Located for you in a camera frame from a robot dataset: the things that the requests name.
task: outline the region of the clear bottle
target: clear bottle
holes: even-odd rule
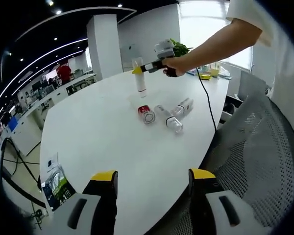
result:
[[[175,133],[181,133],[183,131],[183,124],[162,105],[157,105],[154,110],[157,115],[165,120],[165,124],[169,129]]]
[[[189,111],[192,106],[193,106],[194,100],[186,98],[183,100],[181,103],[179,103],[172,111],[171,113],[176,117],[176,118],[181,118],[184,116],[187,111]]]

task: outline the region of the person's arm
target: person's arm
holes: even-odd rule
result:
[[[166,58],[163,64],[176,69],[176,74],[181,76],[191,69],[225,59],[254,45],[261,33],[262,30],[256,26],[234,19],[231,24],[219,30],[190,53],[181,57]]]

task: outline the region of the white table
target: white table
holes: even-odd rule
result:
[[[188,184],[188,169],[199,167],[212,137],[207,96],[197,77],[166,77],[145,73],[147,104],[168,110],[189,97],[194,109],[186,116],[184,133],[170,131],[158,118],[144,125],[128,98],[136,91],[130,72],[97,82],[63,100],[47,115],[42,135],[40,171],[46,179],[47,161],[58,152],[59,162],[82,192],[99,171],[119,172],[116,235],[142,235],[177,201]],[[203,81],[218,123],[228,81]]]

